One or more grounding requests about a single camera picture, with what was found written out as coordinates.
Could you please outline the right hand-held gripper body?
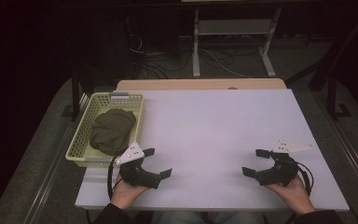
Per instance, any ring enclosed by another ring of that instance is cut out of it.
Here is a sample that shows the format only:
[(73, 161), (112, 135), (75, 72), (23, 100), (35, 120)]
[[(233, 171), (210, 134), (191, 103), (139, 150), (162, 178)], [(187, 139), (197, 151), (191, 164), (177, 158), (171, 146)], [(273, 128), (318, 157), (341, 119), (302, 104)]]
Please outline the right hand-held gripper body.
[(313, 183), (311, 171), (290, 156), (291, 153), (310, 149), (314, 149), (314, 146), (280, 140), (272, 150), (269, 150), (270, 157), (265, 158), (273, 159), (273, 166), (267, 170), (256, 172), (255, 179), (261, 186), (279, 183), (287, 186), (297, 173), (301, 173), (306, 186), (311, 187)]

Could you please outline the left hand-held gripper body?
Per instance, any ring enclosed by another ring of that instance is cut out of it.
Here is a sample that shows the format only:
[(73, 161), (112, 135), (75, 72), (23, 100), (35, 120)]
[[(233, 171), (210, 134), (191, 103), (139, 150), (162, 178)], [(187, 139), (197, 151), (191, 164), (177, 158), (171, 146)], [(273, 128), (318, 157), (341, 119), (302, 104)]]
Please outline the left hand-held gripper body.
[(117, 160), (119, 173), (126, 183), (134, 187), (157, 189), (161, 179), (158, 174), (147, 172), (142, 167), (145, 158), (143, 149), (134, 141)]

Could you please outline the person's left hand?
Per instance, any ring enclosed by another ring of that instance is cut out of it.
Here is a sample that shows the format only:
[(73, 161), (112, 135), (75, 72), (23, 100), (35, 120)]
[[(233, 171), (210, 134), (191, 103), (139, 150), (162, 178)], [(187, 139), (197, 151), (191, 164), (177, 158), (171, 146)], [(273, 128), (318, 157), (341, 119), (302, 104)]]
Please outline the person's left hand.
[(121, 175), (118, 175), (110, 203), (121, 210), (126, 210), (147, 190), (147, 187), (135, 187), (126, 183)]

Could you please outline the person's right hand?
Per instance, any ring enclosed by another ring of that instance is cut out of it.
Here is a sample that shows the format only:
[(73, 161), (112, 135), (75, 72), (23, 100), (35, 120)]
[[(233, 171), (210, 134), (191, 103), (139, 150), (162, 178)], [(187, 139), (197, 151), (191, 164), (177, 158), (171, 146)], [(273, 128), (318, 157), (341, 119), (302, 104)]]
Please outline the person's right hand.
[(298, 175), (287, 186), (271, 184), (266, 185), (266, 188), (275, 192), (297, 215), (301, 216), (316, 211)]

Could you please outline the dark olive cloth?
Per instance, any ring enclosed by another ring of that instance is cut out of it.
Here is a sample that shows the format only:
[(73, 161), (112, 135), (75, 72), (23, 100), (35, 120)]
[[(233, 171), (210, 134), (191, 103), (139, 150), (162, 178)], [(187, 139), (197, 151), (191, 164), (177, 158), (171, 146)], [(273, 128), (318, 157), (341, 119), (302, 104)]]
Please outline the dark olive cloth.
[(135, 123), (136, 117), (132, 111), (110, 109), (99, 115), (92, 124), (89, 144), (104, 154), (116, 156), (128, 147)]

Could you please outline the person's legs in jeans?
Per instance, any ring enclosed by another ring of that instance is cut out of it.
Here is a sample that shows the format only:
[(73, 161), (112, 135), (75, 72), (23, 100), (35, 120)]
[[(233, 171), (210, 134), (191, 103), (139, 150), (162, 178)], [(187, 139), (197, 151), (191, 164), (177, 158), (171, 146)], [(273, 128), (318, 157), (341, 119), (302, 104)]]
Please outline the person's legs in jeans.
[(155, 212), (151, 224), (265, 224), (257, 212)]

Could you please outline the pale yellow plastic basket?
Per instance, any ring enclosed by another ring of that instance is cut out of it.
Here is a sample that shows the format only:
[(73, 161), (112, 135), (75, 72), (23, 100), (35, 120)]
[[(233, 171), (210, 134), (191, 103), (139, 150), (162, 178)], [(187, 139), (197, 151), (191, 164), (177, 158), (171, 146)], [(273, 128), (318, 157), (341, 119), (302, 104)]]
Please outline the pale yellow plastic basket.
[(140, 92), (96, 92), (90, 97), (83, 116), (76, 128), (74, 137), (67, 149), (65, 158), (79, 167), (108, 167), (112, 156), (104, 154), (90, 145), (91, 126), (96, 118), (110, 109), (130, 111), (136, 117), (132, 126), (128, 145), (140, 142), (145, 114), (144, 95)]

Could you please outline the black metal stand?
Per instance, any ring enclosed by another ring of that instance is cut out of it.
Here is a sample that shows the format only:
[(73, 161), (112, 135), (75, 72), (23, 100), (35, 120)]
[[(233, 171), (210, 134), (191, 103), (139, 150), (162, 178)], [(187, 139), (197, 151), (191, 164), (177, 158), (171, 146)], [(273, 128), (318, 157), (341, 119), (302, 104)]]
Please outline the black metal stand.
[(72, 104), (68, 105), (62, 112), (63, 117), (75, 120), (80, 112), (80, 98), (82, 93), (90, 91), (90, 81), (84, 68), (74, 68), (71, 73)]
[(333, 119), (349, 114), (343, 106), (340, 106), (340, 111), (337, 112), (338, 84), (347, 87), (358, 101), (358, 14), (340, 22), (341, 28), (325, 55), (316, 63), (284, 80), (286, 85), (291, 85), (313, 72), (308, 87), (312, 91), (320, 91), (327, 85), (326, 109)]

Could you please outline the white metal stand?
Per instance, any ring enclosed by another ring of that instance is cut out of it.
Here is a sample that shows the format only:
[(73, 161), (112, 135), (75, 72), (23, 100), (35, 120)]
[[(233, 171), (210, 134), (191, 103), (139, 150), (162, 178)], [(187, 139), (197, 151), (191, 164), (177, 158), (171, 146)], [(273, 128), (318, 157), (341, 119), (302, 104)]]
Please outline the white metal stand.
[(268, 77), (276, 77), (276, 73), (269, 59), (269, 47), (275, 34), (281, 12), (282, 9), (276, 7), (270, 19), (201, 20), (200, 12), (196, 9), (194, 14), (192, 52), (193, 77), (200, 77), (199, 37), (202, 35), (265, 35), (265, 44), (263, 47), (258, 48), (258, 54)]

